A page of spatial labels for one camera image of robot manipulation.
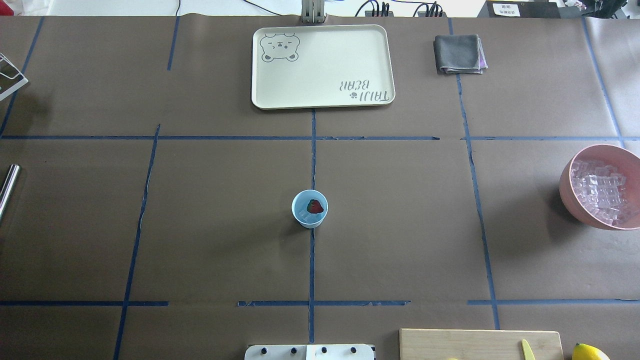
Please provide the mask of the red strawberry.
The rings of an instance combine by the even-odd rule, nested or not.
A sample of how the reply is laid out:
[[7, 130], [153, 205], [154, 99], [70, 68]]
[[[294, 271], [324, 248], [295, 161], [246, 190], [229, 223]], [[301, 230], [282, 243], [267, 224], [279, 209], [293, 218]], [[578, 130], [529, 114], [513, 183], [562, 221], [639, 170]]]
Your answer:
[[310, 199], [307, 203], [306, 210], [311, 214], [322, 214], [325, 209], [318, 199]]

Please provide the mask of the clear ice cube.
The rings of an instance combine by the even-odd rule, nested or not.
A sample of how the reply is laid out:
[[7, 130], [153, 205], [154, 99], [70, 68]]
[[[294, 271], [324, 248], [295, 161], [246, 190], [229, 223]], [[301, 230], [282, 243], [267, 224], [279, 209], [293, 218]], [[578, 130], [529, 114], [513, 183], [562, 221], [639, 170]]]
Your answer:
[[300, 221], [301, 223], [310, 223], [311, 216], [313, 216], [313, 214], [308, 212], [308, 210], [306, 209], [302, 209], [298, 211], [297, 214], [295, 214], [295, 216], [298, 219], [298, 221]]

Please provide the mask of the metal muddler with black tip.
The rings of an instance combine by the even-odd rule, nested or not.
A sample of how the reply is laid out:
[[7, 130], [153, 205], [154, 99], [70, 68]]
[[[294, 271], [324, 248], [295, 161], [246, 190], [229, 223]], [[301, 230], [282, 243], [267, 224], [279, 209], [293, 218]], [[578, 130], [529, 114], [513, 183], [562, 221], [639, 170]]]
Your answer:
[[11, 164], [9, 169], [7, 170], [6, 177], [4, 179], [3, 185], [1, 187], [0, 192], [0, 221], [2, 222], [3, 216], [6, 212], [7, 206], [10, 202], [10, 197], [13, 194], [14, 187], [16, 186], [16, 182], [18, 181], [18, 177], [21, 171], [21, 166], [19, 164]]

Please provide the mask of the light blue cup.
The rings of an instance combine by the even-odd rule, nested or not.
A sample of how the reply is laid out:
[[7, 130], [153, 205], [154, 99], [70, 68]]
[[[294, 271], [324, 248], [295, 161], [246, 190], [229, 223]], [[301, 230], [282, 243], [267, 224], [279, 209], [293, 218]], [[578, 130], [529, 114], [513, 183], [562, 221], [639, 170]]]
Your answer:
[[329, 213], [329, 202], [319, 191], [306, 189], [292, 199], [291, 213], [299, 225], [306, 229], [315, 229]]

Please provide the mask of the pile of clear ice cubes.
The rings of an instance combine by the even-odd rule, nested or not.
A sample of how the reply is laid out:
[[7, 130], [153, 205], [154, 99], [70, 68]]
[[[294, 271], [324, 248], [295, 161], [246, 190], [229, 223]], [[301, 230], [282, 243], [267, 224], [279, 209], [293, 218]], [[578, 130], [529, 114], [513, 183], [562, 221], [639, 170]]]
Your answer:
[[621, 226], [639, 214], [627, 191], [627, 177], [601, 160], [574, 161], [571, 186], [579, 203], [600, 221]]

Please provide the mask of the white cup rack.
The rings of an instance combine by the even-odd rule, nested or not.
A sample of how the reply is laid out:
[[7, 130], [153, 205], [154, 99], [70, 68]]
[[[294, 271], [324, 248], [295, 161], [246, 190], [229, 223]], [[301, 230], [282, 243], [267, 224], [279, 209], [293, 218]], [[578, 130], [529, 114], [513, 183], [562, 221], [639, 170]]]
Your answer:
[[0, 100], [4, 101], [29, 83], [28, 78], [0, 53]]

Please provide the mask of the cream bear tray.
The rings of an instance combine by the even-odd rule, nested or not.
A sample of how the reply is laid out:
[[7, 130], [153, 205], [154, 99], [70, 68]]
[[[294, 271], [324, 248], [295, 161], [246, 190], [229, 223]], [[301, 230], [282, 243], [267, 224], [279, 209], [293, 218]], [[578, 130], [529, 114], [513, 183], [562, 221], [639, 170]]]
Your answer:
[[253, 34], [251, 100], [258, 109], [385, 106], [395, 97], [380, 25], [263, 27]]

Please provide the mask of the folded grey cloth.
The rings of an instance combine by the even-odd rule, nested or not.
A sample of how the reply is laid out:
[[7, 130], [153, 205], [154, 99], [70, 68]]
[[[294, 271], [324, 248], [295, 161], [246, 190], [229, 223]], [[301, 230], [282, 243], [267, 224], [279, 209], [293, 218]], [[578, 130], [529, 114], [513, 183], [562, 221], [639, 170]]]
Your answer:
[[489, 68], [478, 34], [437, 35], [433, 47], [436, 68], [446, 75], [482, 75]]

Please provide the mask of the wooden cutting board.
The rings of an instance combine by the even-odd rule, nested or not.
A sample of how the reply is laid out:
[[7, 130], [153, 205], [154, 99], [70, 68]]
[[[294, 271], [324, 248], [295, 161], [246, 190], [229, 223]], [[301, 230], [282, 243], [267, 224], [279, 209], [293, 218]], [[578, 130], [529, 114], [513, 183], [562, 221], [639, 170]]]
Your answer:
[[536, 360], [563, 360], [558, 332], [527, 330], [420, 329], [398, 331], [402, 360], [523, 360], [522, 341]]

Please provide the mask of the black box device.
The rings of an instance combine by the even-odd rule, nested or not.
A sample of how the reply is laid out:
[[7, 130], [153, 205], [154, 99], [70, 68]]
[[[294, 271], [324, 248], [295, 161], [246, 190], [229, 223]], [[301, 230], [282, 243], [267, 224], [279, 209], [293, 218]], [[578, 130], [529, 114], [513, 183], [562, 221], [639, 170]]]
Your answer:
[[560, 19], [555, 2], [525, 0], [485, 0], [477, 18]]

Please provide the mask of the yellow-green plastic knife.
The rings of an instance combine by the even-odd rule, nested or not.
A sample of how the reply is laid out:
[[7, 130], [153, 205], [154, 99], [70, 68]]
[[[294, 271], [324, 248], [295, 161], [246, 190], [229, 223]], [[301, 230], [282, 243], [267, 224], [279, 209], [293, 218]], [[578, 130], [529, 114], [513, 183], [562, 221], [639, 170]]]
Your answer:
[[530, 346], [530, 342], [526, 339], [521, 340], [521, 349], [524, 360], [536, 360], [533, 349]]

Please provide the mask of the pink bowl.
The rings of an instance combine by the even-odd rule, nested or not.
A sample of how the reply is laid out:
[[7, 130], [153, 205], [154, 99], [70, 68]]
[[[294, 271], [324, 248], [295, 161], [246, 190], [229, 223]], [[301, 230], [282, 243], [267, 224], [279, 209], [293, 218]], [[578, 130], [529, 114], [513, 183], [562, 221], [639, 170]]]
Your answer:
[[617, 167], [619, 173], [623, 173], [626, 177], [626, 188], [628, 195], [630, 196], [630, 202], [633, 205], [639, 207], [639, 166], [640, 160], [634, 153], [615, 145], [598, 144], [591, 145], [583, 148], [580, 152], [576, 153], [574, 157], [565, 166], [562, 175], [560, 176], [560, 182], [558, 190], [560, 198], [567, 208], [567, 210], [581, 223], [588, 226], [602, 229], [602, 230], [614, 230], [614, 231], [630, 231], [638, 230], [640, 226], [639, 215], [633, 216], [627, 223], [615, 226], [604, 223], [603, 221], [590, 214], [583, 205], [579, 202], [576, 194], [573, 191], [570, 167], [575, 161], [587, 161], [587, 160], [600, 160], [606, 164]]

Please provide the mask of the yellow lemon left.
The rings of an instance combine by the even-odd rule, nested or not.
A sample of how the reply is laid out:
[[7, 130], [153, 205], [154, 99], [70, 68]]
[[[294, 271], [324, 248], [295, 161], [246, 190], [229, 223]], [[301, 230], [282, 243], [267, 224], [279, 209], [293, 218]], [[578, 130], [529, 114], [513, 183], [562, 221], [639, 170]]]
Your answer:
[[601, 349], [577, 342], [573, 347], [572, 360], [610, 360], [610, 357]]

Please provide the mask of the aluminium frame post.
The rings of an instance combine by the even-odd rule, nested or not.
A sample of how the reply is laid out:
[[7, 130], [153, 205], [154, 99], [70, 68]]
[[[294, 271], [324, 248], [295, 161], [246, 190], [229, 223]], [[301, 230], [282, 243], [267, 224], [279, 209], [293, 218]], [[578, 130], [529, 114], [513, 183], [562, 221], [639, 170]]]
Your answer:
[[301, 22], [306, 24], [322, 24], [326, 21], [325, 0], [302, 0]]

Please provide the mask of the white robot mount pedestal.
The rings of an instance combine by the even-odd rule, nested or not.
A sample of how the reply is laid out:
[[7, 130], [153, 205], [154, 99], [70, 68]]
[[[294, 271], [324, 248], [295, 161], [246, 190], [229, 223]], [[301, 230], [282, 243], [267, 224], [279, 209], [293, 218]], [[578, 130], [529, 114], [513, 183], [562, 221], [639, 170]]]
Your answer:
[[375, 347], [364, 343], [254, 344], [245, 360], [375, 360]]

